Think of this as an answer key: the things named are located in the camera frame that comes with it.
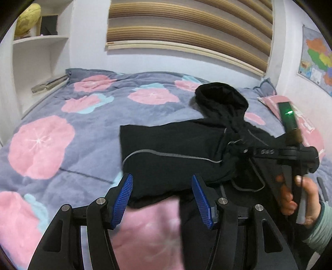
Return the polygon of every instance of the floral blanket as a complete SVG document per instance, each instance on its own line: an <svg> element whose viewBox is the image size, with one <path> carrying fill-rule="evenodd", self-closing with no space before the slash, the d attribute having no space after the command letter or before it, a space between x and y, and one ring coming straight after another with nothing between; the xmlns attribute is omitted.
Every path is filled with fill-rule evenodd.
<svg viewBox="0 0 332 270"><path fill-rule="evenodd" d="M118 184L120 125L203 117L193 98L207 83L202 79L170 72L69 69L67 74L67 85L29 113L0 150L0 244L20 270L28 268L63 204L88 205ZM275 94L268 81L239 91L249 100L247 121L274 136L283 133L280 121L257 100ZM318 173L331 181L331 172L324 158ZM82 232L84 264L91 269L86 228ZM177 198L127 209L110 236L121 270L184 269Z"/></svg>

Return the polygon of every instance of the map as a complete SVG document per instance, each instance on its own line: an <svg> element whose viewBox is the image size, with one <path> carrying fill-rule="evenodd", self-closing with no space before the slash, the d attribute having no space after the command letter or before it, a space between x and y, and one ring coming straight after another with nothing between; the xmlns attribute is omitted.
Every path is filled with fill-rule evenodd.
<svg viewBox="0 0 332 270"><path fill-rule="evenodd" d="M332 96L332 51L321 33L305 26L298 72Z"/></svg>

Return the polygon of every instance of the pink pillow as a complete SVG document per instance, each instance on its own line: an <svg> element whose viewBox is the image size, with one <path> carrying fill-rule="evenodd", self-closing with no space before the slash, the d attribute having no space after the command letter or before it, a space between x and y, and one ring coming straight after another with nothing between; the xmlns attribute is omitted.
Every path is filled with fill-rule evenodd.
<svg viewBox="0 0 332 270"><path fill-rule="evenodd" d="M291 102L288 97L280 95L259 97L258 100L264 105L266 105L279 120L281 120L281 118L277 103ZM325 156L322 135L320 134L318 129L313 126L312 122L308 118L306 118L304 114L292 102L291 104L295 113L298 127L300 128L302 133L303 145L314 146L319 153L319 160L321 161L322 158Z"/></svg>

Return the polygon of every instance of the light green cuff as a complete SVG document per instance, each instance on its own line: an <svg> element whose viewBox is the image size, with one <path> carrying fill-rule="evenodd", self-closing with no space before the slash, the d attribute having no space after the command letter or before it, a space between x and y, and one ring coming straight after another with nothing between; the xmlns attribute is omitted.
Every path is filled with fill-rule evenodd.
<svg viewBox="0 0 332 270"><path fill-rule="evenodd" d="M324 213L310 236L304 240L311 249L322 254L332 237L332 207L324 202Z"/></svg>

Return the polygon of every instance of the striped roller blind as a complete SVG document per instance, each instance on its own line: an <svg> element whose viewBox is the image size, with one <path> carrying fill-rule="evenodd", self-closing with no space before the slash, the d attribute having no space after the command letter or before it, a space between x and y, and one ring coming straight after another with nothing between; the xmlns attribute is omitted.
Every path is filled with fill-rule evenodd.
<svg viewBox="0 0 332 270"><path fill-rule="evenodd" d="M112 0L107 48L164 48L267 70L270 0Z"/></svg>

